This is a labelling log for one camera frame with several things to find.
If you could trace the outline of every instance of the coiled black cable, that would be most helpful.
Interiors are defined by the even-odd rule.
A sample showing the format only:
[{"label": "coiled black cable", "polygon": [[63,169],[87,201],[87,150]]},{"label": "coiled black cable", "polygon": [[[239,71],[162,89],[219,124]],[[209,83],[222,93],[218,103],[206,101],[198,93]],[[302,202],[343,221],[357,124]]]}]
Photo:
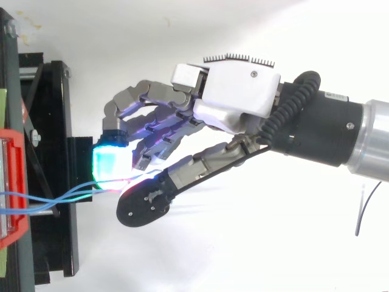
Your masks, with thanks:
[{"label": "coiled black cable", "polygon": [[314,71],[307,71],[298,76],[294,83],[301,85],[296,92],[284,102],[276,111],[268,117],[258,133],[256,142],[261,145],[273,144],[274,135],[284,125],[289,123],[294,117],[301,113],[311,99],[317,94],[320,87],[320,76]]}]

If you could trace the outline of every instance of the blue light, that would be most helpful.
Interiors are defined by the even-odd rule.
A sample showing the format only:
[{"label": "blue light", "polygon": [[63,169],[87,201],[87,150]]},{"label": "blue light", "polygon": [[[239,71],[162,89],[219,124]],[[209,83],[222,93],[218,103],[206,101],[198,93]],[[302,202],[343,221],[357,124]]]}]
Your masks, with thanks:
[{"label": "blue light", "polygon": [[[133,176],[133,153],[130,147],[102,145],[93,149],[92,174],[95,181],[130,178]],[[104,182],[98,184],[103,190],[120,190],[127,181]]]}]

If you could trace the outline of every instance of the screw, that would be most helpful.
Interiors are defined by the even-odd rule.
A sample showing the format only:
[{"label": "screw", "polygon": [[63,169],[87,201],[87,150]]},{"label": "screw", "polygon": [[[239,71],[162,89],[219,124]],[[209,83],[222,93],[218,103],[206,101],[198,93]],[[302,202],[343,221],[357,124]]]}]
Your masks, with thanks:
[{"label": "screw", "polygon": [[347,125],[346,125],[347,130],[352,130],[354,127],[355,126],[353,123],[347,123]]},{"label": "screw", "polygon": [[31,131],[31,143],[34,147],[37,147],[39,142],[42,140],[41,135],[38,134],[38,131],[32,130]]},{"label": "screw", "polygon": [[64,74],[65,78],[67,78],[67,79],[72,77],[72,71],[69,67],[66,67],[65,69],[63,69],[63,74]]},{"label": "screw", "polygon": [[4,30],[12,38],[17,38],[19,36],[19,24],[15,19],[8,20]]}]

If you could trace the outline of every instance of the silver metal cylinder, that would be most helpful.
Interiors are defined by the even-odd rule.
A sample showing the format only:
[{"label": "silver metal cylinder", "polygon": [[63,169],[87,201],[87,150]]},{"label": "silver metal cylinder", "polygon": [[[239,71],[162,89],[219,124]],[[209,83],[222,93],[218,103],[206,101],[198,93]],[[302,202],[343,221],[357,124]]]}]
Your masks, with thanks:
[{"label": "silver metal cylinder", "polygon": [[[29,209],[31,208],[37,208],[41,207],[43,204],[30,204]],[[30,216],[47,216],[47,215],[53,215],[53,210],[52,209],[46,209],[43,211],[39,211],[37,213],[30,214]]]},{"label": "silver metal cylinder", "polygon": [[353,153],[346,164],[351,173],[389,181],[389,103],[370,100]]}]

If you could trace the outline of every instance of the black cable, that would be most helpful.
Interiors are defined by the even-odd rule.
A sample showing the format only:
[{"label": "black cable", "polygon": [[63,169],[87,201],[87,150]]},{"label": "black cable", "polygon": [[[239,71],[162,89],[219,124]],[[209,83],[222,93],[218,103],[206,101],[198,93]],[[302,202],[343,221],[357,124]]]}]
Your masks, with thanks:
[{"label": "black cable", "polygon": [[261,145],[273,144],[274,135],[284,125],[289,123],[295,116],[301,113],[311,99],[316,96],[320,87],[320,76],[314,71],[308,71],[298,76],[294,83],[301,85],[286,102],[281,104],[276,111],[268,117],[258,133],[256,140]]},{"label": "black cable", "polygon": [[373,196],[374,192],[376,191],[376,189],[379,187],[379,185],[381,183],[382,183],[382,181],[380,181],[376,185],[376,187],[373,189],[373,191],[370,193],[369,197],[367,198],[365,205],[363,206],[362,212],[360,213],[359,218],[358,218],[357,227],[356,227],[356,230],[355,230],[355,236],[359,235],[360,224],[362,222],[362,217],[363,217],[363,214],[365,213],[365,209],[366,209],[367,203],[369,203],[369,200],[370,200],[371,196]]},{"label": "black cable", "polygon": [[155,103],[152,103],[152,102],[148,102],[148,103],[145,103],[144,105],[143,105],[143,107],[145,107],[145,106],[157,106]]}]

